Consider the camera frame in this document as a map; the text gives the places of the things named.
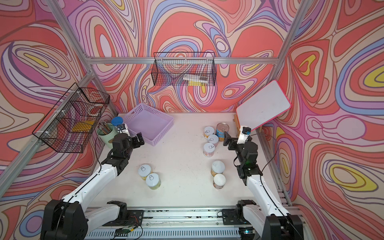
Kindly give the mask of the white lid can back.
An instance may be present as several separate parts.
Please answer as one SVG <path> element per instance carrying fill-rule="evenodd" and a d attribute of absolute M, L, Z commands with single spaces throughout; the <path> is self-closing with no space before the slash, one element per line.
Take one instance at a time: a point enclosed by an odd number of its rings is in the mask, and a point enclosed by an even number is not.
<path fill-rule="evenodd" d="M 210 135 L 214 135 L 215 134 L 215 129 L 213 128 L 213 127 L 211 127 L 211 126 L 206 126 L 205 128 L 204 128 L 204 138 L 205 139 L 208 139 L 208 137 L 210 136 Z"/>

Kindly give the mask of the purple plastic basket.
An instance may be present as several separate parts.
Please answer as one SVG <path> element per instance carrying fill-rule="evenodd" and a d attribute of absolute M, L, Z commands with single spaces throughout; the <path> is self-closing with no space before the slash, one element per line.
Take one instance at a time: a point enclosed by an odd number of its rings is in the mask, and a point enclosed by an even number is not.
<path fill-rule="evenodd" d="M 123 116 L 131 135 L 141 133 L 145 143 L 155 146 L 174 125 L 174 118 L 146 104 L 138 104 Z"/>

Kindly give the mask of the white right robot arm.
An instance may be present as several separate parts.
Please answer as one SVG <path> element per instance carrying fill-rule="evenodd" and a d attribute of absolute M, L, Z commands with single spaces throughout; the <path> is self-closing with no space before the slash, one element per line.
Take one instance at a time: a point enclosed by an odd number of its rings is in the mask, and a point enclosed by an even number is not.
<path fill-rule="evenodd" d="M 225 132 L 223 145 L 235 151 L 239 178 L 255 197 L 255 201 L 239 201 L 237 217 L 256 231 L 257 240 L 303 240 L 304 227 L 298 215 L 291 214 L 273 195 L 257 164 L 258 145 L 252 142 L 250 131 L 240 132 L 237 138 Z"/>

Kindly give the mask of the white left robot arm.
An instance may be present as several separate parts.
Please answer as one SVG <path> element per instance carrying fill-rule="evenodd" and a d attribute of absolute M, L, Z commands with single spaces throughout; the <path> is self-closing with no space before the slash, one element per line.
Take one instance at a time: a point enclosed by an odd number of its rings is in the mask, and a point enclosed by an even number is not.
<path fill-rule="evenodd" d="M 131 137 L 126 133 L 113 138 L 113 148 L 100 168 L 85 182 L 63 197 L 50 201 L 43 215 L 42 240 L 83 240 L 87 234 L 109 222 L 128 220 L 126 203 L 110 201 L 104 207 L 87 212 L 94 198 L 129 164 L 133 149 L 145 144 L 141 133 Z"/>

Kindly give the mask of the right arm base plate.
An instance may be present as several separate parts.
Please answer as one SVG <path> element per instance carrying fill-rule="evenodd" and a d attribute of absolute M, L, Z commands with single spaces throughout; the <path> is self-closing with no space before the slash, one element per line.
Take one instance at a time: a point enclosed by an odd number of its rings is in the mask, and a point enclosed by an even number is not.
<path fill-rule="evenodd" d="M 222 209 L 222 219 L 224 225 L 250 225 L 243 215 L 245 205 L 256 205 L 253 200 L 240 200 L 234 209 Z"/>

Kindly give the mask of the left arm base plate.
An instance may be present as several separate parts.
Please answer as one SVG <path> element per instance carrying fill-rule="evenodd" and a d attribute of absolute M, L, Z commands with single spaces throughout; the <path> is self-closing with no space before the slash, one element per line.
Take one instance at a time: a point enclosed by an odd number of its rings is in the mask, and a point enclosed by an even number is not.
<path fill-rule="evenodd" d="M 143 210 L 130 210 L 127 204 L 121 201 L 109 201 L 108 205 L 116 205 L 119 209 L 117 219 L 110 221 L 103 225 L 103 227 L 118 227 L 118 226 L 133 226 L 136 224 L 141 225 L 143 222 Z"/>

